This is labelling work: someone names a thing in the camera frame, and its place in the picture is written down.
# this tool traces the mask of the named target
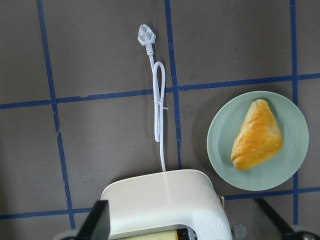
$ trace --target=electrical plug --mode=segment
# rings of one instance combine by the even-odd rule
[[[151,28],[148,27],[148,25],[140,25],[138,32],[138,41],[141,43],[142,46],[145,46],[146,53],[148,54],[148,56],[154,54],[152,44],[154,44],[156,41],[156,35],[151,30]]]

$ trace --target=triangular pastry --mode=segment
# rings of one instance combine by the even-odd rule
[[[283,146],[278,124],[263,99],[254,100],[245,114],[231,152],[233,166],[248,170],[276,155]]]

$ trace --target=round plate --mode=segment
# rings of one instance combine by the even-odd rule
[[[234,168],[231,151],[250,103],[267,101],[282,137],[281,151],[246,171]],[[269,91],[252,91],[227,102],[210,125],[206,147],[210,162],[227,183],[244,190],[261,191],[288,180],[301,166],[309,145],[306,120],[297,106],[286,97]]]

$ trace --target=white power cord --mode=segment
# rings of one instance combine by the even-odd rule
[[[152,83],[153,83],[153,101],[154,101],[154,139],[156,142],[160,142],[160,160],[162,171],[166,171],[165,155],[164,155],[164,96],[166,85],[166,72],[164,65],[157,61],[154,63],[154,50],[152,44],[156,41],[156,35],[145,24],[140,25],[138,32],[138,41],[142,46],[145,46],[146,53],[150,59],[150,65],[152,69]],[[159,93],[159,85],[157,72],[158,67],[161,69],[161,90]]]

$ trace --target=light green plate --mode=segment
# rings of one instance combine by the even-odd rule
[[[283,136],[281,151],[249,170],[239,171],[231,161],[231,151],[250,103],[267,101]],[[206,147],[214,170],[227,183],[244,190],[261,191],[288,180],[301,166],[309,145],[306,120],[286,97],[269,91],[252,91],[227,102],[210,125]]]

